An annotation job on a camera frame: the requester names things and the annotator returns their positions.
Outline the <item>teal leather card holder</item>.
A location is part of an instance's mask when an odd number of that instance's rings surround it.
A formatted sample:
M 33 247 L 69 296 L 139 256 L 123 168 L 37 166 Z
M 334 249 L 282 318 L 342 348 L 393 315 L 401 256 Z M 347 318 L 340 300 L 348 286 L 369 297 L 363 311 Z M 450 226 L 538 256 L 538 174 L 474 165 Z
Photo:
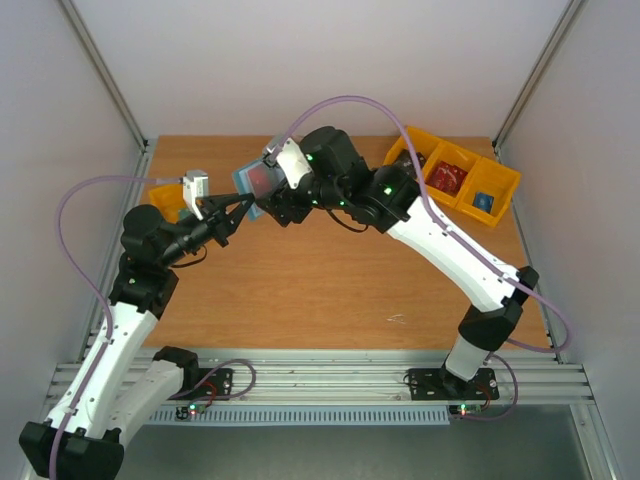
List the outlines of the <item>teal leather card holder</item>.
M 259 199 L 273 191 L 285 177 L 279 167 L 270 167 L 256 159 L 235 170 L 232 179 L 239 194 L 252 193 Z

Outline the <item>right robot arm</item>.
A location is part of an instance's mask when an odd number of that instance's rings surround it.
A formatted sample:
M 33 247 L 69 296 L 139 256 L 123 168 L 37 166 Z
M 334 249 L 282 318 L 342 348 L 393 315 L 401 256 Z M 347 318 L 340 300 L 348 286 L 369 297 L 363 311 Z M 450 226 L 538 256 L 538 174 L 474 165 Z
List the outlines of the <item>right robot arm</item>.
M 396 165 L 371 169 L 348 134 L 321 127 L 303 137 L 273 140 L 263 164 L 281 174 L 258 206 L 281 226 L 302 223 L 314 209 L 342 211 L 410 247 L 470 300 L 437 386 L 449 398 L 473 389 L 485 359 L 509 339 L 539 275 L 500 261 L 432 202 L 415 178 Z

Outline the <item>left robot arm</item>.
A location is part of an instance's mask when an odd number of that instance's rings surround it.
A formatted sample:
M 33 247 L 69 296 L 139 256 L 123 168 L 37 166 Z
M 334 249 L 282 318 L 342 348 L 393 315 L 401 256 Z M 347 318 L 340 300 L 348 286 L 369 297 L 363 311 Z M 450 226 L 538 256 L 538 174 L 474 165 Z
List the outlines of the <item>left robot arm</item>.
M 227 246 L 254 201 L 253 194 L 207 196 L 197 201 L 198 214 L 176 224 L 149 204 L 125 215 L 124 253 L 99 334 L 47 419 L 27 423 L 20 434 L 38 476 L 115 478 L 126 447 L 152 414 L 173 397 L 199 391 L 198 357 L 177 347 L 162 348 L 133 386 L 120 387 L 176 289 L 174 265 L 209 241 Z

